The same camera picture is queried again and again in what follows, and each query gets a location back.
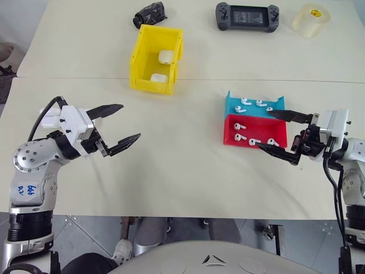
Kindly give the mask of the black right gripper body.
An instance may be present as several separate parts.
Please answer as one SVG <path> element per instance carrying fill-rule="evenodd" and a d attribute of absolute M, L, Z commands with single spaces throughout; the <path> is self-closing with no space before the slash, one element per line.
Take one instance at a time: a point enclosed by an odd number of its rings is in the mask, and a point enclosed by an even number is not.
<path fill-rule="evenodd" d="M 328 148 L 329 152 L 333 148 L 333 138 L 325 137 L 321 140 L 321 128 L 317 126 L 319 114 L 295 113 L 292 122 L 306 123 L 308 127 L 296 135 L 293 140 L 291 150 L 294 152 L 290 163 L 299 163 L 302 155 L 316 158 Z"/>

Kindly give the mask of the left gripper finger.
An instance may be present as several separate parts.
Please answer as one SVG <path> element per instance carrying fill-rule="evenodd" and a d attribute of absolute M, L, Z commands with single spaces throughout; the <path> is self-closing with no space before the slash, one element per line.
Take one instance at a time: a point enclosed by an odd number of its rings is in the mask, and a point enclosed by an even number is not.
<path fill-rule="evenodd" d="M 95 120 L 98 118 L 106 118 L 119 110 L 124 106 L 122 104 L 107 104 L 86 111 L 86 117 L 89 120 Z"/>
<path fill-rule="evenodd" d="M 114 156 L 118 153 L 121 153 L 122 151 L 128 149 L 131 145 L 133 145 L 134 142 L 136 142 L 139 137 L 141 137 L 141 133 L 128 136 L 128 137 L 118 141 L 117 145 L 115 145 L 113 147 L 108 147 L 102 141 L 102 147 L 103 147 L 102 148 L 102 155 L 103 155 L 103 157 Z"/>

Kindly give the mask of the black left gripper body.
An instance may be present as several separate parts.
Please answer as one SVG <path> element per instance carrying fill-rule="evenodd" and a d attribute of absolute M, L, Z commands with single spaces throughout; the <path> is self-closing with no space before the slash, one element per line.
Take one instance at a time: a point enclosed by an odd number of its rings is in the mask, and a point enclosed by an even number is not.
<path fill-rule="evenodd" d="M 100 151 L 103 157 L 110 155 L 108 146 L 96 128 L 92 130 L 88 139 L 81 141 L 81 145 L 88 154 Z"/>

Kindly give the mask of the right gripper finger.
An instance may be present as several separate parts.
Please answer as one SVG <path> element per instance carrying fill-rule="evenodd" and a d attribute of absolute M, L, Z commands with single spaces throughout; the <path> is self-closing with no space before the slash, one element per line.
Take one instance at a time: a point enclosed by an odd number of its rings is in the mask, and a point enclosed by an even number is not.
<path fill-rule="evenodd" d="M 271 144 L 257 143 L 257 146 L 261 150 L 265 151 L 267 154 L 269 154 L 275 158 L 289 162 L 292 165 L 296 166 L 299 163 L 300 154 L 289 153 L 284 148 L 278 147 L 275 145 L 271 145 Z"/>
<path fill-rule="evenodd" d="M 310 124 L 313 118 L 313 114 L 303 114 L 292 110 L 271 110 L 267 113 L 276 119 L 300 124 Z"/>

